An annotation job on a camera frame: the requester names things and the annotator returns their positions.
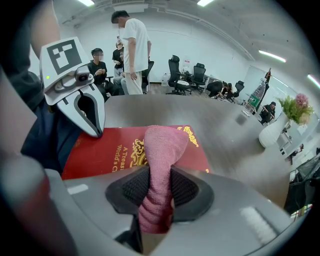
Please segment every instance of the ceiling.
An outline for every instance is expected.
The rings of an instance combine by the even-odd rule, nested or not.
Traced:
[[[77,0],[55,0],[54,8],[60,24],[78,27],[90,17],[113,13],[114,6],[144,3],[148,4],[144,10],[146,13],[178,15],[210,28],[233,44],[247,60],[276,65],[293,76],[318,74],[318,61],[309,41],[275,1],[214,0],[205,7],[197,5],[198,1],[94,0],[95,5],[86,7]],[[272,58],[259,54],[258,50],[283,57],[287,63],[275,63]]]

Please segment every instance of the white vase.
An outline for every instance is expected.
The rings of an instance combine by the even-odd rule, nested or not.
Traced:
[[[275,144],[288,121],[289,118],[282,112],[274,123],[268,125],[260,132],[259,141],[261,145],[267,148]]]

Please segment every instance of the red book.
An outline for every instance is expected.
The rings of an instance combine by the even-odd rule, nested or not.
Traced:
[[[209,173],[207,158],[190,125],[170,127],[182,130],[189,135],[186,149],[175,165]],[[64,166],[62,179],[108,174],[147,164],[144,150],[147,128],[147,126],[105,128],[101,138],[93,138],[83,132],[71,150]]]

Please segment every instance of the gray table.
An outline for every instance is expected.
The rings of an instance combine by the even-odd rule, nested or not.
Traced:
[[[283,207],[290,170],[278,144],[265,149],[263,129],[243,107],[182,95],[113,96],[105,103],[105,127],[191,125],[215,174],[244,182]]]

